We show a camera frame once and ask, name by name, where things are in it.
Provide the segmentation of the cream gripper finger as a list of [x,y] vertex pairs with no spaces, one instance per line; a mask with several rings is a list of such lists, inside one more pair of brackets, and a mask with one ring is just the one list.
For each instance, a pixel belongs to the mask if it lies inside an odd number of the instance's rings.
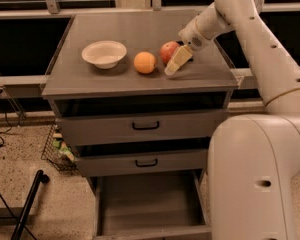
[[173,53],[164,70],[165,74],[172,76],[193,56],[193,50],[188,45],[178,47]]

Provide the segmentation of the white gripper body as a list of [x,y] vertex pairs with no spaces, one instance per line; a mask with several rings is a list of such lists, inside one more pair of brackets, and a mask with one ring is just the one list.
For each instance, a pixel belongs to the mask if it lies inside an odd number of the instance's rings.
[[199,51],[210,44],[197,28],[197,19],[191,20],[179,33],[184,45],[189,46],[193,51]]

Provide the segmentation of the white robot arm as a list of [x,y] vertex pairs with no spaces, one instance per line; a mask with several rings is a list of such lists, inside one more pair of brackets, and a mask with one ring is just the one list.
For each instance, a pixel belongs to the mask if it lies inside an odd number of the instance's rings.
[[235,32],[265,106],[214,131],[208,150],[212,240],[296,240],[291,180],[300,174],[300,66],[259,14],[264,0],[214,0],[179,33],[165,72]]

